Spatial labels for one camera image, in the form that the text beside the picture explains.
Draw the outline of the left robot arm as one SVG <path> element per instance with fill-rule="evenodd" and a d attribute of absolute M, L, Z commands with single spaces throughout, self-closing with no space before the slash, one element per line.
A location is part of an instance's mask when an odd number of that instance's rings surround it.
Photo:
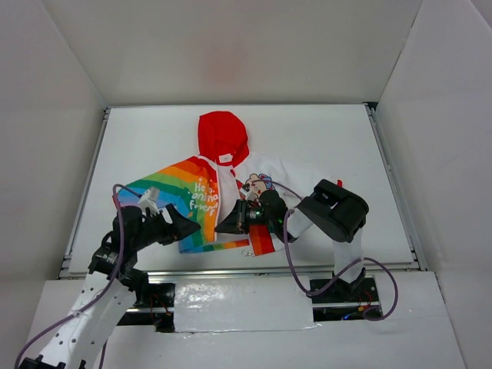
<path fill-rule="evenodd" d="M 135 268 L 137 253 L 180 241 L 200 230 L 173 205 L 152 213 L 118 207 L 112 229 L 91 257 L 85 283 L 67 316 L 35 335 L 19 352 L 16 368 L 88 368 L 118 322 L 151 296 L 148 273 Z"/>

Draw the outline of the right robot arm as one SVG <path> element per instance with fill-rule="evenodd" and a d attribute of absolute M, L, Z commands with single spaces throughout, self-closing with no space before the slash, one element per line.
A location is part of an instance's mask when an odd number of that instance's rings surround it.
<path fill-rule="evenodd" d="M 360 196 L 328 180 L 321 180 L 311 195 L 289 209 L 283 198 L 268 189 L 255 195 L 254 180 L 241 187 L 243 199 L 237 200 L 231 213 L 215 228 L 219 234 L 253 235 L 254 226 L 265 226 L 284 243 L 288 266 L 300 289 L 314 297 L 334 288 L 343 301 L 353 300 L 361 292 L 365 276 L 363 266 L 361 230 L 369 212 L 367 202 Z M 335 270 L 326 287 L 309 291 L 301 283 L 294 269 L 289 246 L 316 226 L 334 244 Z"/>

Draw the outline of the white foil-covered plate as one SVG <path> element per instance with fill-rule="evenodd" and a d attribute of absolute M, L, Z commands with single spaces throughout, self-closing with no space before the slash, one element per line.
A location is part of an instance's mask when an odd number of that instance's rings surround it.
<path fill-rule="evenodd" d="M 176 283 L 180 333 L 301 331 L 315 326 L 311 299 L 290 277 L 186 278 Z"/>

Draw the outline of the aluminium table frame rail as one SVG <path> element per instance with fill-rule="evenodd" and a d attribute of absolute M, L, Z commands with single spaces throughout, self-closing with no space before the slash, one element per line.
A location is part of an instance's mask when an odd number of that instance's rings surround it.
<path fill-rule="evenodd" d="M 390 271 L 420 271 L 420 265 L 414 261 L 410 264 L 386 264 L 386 268 Z M 381 271 L 382 269 L 375 264 L 365 264 L 369 271 Z M 299 274 L 329 274 L 333 268 L 325 267 L 296 267 L 296 272 Z M 244 268 L 244 269 L 222 269 L 222 270 L 205 270 L 205 271 L 147 271 L 149 277 L 152 278 L 184 278 L 184 277 L 212 277 L 212 278 L 234 278 L 244 276 L 272 276 L 272 275 L 290 275 L 289 267 L 282 268 Z M 58 274 L 58 279 L 82 279 L 85 278 L 86 272 L 75 273 L 68 271 L 67 268 L 62 268 Z"/>

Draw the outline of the rainbow and white hooded jacket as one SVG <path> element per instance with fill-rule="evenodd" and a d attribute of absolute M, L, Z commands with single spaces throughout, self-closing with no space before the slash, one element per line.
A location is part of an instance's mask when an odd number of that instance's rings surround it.
<path fill-rule="evenodd" d="M 241 186 L 251 185 L 256 201 L 266 191 L 287 199 L 309 195 L 324 177 L 320 171 L 251 151 L 243 122 L 229 111 L 213 111 L 199 118 L 197 155 L 133 181 L 119 191 L 118 200 L 123 206 L 136 205 L 149 188 L 157 188 L 158 208 L 172 204 L 199 223 L 199 231 L 178 242 L 182 254 L 250 247 L 261 256 L 284 247 L 272 228 L 257 225 L 241 235 L 214 230 L 242 197 Z"/>

